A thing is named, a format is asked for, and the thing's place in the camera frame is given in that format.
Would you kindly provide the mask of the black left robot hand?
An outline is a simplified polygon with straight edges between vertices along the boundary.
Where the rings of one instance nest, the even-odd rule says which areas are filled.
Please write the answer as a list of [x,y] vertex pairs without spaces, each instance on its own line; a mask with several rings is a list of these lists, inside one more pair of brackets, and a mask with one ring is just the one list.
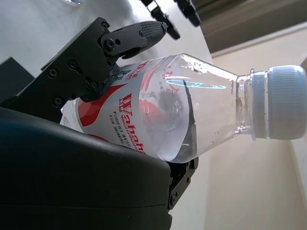
[[[164,13],[160,5],[155,0],[141,0],[142,4],[149,11],[151,16],[157,21],[166,23],[167,33],[174,39],[178,40],[181,36],[173,23],[169,20],[169,16]],[[199,27],[201,24],[200,17],[196,7],[191,0],[175,0],[174,1],[184,17],[190,21],[194,27]]]

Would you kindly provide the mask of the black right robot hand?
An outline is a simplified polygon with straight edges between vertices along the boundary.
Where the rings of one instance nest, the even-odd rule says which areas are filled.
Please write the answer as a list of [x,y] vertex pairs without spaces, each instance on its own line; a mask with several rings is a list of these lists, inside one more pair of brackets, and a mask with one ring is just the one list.
[[167,163],[62,126],[68,100],[97,102],[117,60],[157,44],[167,24],[81,30],[34,78],[0,65],[0,227],[3,230],[168,230],[198,159]]

